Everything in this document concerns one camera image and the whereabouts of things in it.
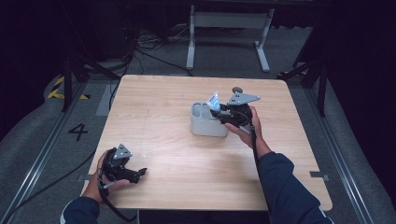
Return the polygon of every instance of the hand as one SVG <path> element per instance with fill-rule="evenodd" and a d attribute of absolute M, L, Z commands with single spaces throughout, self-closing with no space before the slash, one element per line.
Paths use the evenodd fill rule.
<path fill-rule="evenodd" d="M 84 193 L 82 194 L 82 196 L 92 198 L 92 199 L 96 200 L 99 203 L 102 201 L 102 197 L 100 196 L 99 189 L 98 189 L 98 174 L 97 174 L 98 172 L 97 171 L 101 169 L 102 163 L 103 163 L 103 160 L 105 159 L 105 155 L 106 154 L 107 154 L 107 151 L 99 159 L 98 164 L 97 164 L 97 170 L 93 174 L 93 176 L 91 177 L 91 180 L 90 180 L 90 183 L 88 184 L 88 187 L 85 189 Z M 107 179 L 107 177 L 105 175 L 103 175 L 102 178 L 103 178 L 103 182 L 105 184 L 108 184 L 108 183 L 111 182 L 111 181 L 109 181 Z M 108 191 L 112 192 L 112 191 L 121 189 L 122 187 L 124 187 L 126 185 L 129 185 L 129 184 L 130 184 L 130 182 L 127 179 L 117 180 L 115 182 L 115 184 L 112 185 L 108 189 Z"/>
<path fill-rule="evenodd" d="M 267 146 L 266 142 L 262 138 L 262 124 L 260 123 L 260 119 L 259 116 L 257 115 L 256 108 L 254 108 L 254 106 L 250 106 L 250 110 L 252 115 L 251 121 L 255 127 L 256 136 L 257 136 L 256 139 L 257 154 L 260 158 L 264 154 L 271 152 L 271 149 Z M 225 123 L 224 126 L 230 132 L 237 134 L 243 143 L 248 145 L 250 148 L 253 148 L 250 134 L 244 132 L 242 129 L 238 127 L 233 126 L 231 123 Z"/>

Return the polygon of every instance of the person's left hand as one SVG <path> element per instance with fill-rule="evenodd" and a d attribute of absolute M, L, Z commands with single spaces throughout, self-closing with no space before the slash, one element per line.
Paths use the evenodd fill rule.
<path fill-rule="evenodd" d="M 100 196 L 99 189 L 98 189 L 98 174 L 97 173 L 98 173 L 98 170 L 100 170 L 102 167 L 102 163 L 103 163 L 103 160 L 105 159 L 106 154 L 107 154 L 107 151 L 99 159 L 96 172 L 92 175 L 90 183 L 88 184 L 88 187 L 85 189 L 84 193 L 81 195 L 83 197 L 92 198 L 99 203 L 102 201 L 102 197 Z M 107 177 L 105 175 L 103 175 L 102 178 L 103 178 L 103 182 L 105 184 L 108 184 L 111 182 L 107 179 Z M 130 184 L 130 182 L 127 179 L 117 180 L 114 183 L 114 185 L 112 185 L 110 188 L 108 188 L 108 191 L 112 192 L 112 191 L 121 189 L 122 187 L 129 185 L 129 184 Z"/>

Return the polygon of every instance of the dark blue sleeve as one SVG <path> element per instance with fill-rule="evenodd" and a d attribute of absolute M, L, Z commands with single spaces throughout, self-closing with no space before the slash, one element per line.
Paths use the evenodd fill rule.
<path fill-rule="evenodd" d="M 66 206 L 63 218 L 66 224 L 97 223 L 99 203 L 88 197 L 79 197 Z"/>
<path fill-rule="evenodd" d="M 332 223 L 319 200 L 293 175 L 294 164 L 270 152 L 259 159 L 259 175 L 272 224 Z"/>

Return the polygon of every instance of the hazard tape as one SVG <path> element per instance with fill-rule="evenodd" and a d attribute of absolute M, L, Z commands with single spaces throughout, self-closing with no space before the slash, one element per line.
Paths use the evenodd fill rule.
<path fill-rule="evenodd" d="M 49 93 L 48 99 L 50 98 L 57 98 L 57 99 L 64 99 L 64 94 L 58 93 L 59 88 L 61 87 L 62 83 L 64 83 L 64 74 L 61 74 L 56 80 L 55 84 L 52 87 L 52 90 Z M 80 100 L 89 100 L 91 96 L 89 94 L 82 94 L 79 97 Z"/>

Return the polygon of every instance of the light wood table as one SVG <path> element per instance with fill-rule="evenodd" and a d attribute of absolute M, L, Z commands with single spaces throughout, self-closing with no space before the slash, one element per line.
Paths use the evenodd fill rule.
<path fill-rule="evenodd" d="M 295 164 L 294 174 L 320 200 L 332 201 L 284 81 L 215 77 L 125 76 L 99 142 L 90 174 L 105 150 L 123 143 L 133 153 L 126 168 L 148 167 L 137 185 L 113 192 L 118 208 L 267 210 L 253 152 L 239 137 L 191 133 L 190 110 L 215 91 L 225 104 L 232 88 L 260 95 L 258 111 L 269 147 Z"/>

